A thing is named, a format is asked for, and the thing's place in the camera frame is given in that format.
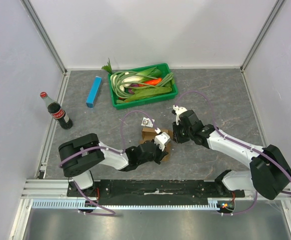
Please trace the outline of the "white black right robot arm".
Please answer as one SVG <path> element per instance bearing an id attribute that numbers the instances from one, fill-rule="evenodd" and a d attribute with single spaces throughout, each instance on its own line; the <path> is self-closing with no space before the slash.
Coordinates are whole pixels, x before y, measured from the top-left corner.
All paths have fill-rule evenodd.
<path id="1" fill-rule="evenodd" d="M 233 191 L 257 191 L 274 200 L 291 184 L 291 168 L 280 149 L 249 144 L 227 135 L 212 124 L 203 125 L 193 110 L 173 106 L 173 139 L 178 144 L 193 141 L 198 146 L 221 152 L 245 165 L 247 171 L 225 170 L 216 179 L 215 193 L 226 197 Z"/>

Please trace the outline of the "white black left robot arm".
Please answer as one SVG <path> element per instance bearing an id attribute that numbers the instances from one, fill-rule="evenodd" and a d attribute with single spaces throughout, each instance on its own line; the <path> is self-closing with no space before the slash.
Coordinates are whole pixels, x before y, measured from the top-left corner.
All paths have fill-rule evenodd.
<path id="1" fill-rule="evenodd" d="M 168 155 L 166 148 L 170 140 L 166 132 L 159 132 L 153 140 L 119 150 L 105 145 L 95 133 L 90 133 L 58 147 L 61 160 L 59 167 L 66 178 L 74 181 L 78 191 L 89 197 L 96 189 L 92 167 L 105 165 L 121 172 L 129 172 L 147 162 L 160 164 Z"/>

